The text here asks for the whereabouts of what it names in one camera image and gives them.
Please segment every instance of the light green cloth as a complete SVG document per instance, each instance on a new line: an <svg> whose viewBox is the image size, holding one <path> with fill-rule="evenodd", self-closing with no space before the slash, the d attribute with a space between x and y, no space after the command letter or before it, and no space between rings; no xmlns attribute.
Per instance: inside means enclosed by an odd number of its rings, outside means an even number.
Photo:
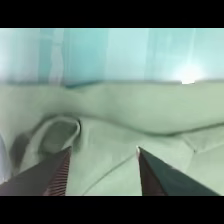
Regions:
<svg viewBox="0 0 224 224"><path fill-rule="evenodd" d="M23 170L39 162L47 126L71 119L77 128L67 195L141 195L136 145L224 194L222 95L222 83L1 86L0 134L9 150L19 134L59 115L31 139Z"/></svg>

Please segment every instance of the teal background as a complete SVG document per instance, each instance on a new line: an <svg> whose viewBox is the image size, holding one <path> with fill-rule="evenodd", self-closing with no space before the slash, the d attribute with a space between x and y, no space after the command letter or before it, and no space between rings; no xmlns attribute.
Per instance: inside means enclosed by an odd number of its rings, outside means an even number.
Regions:
<svg viewBox="0 0 224 224"><path fill-rule="evenodd" d="M179 81L179 66L224 78L223 28L1 28L0 81Z"/></svg>

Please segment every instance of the green fabric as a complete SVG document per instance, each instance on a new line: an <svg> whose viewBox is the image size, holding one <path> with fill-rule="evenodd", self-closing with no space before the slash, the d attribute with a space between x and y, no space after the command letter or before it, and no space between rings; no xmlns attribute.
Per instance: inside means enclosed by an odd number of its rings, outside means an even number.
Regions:
<svg viewBox="0 0 224 224"><path fill-rule="evenodd" d="M0 134L9 151L19 134L54 115L32 136L21 172L40 161L50 125L73 122L64 144L73 145L67 195L140 195L136 145L223 194L223 94L221 83L1 86Z"/></svg>

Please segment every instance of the light blue surface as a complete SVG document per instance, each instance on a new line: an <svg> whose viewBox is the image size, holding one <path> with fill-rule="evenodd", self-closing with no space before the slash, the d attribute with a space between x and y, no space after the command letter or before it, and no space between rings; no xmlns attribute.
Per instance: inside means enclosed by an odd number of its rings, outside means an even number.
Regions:
<svg viewBox="0 0 224 224"><path fill-rule="evenodd" d="M223 28L1 28L0 81L224 79L223 37Z"/></svg>

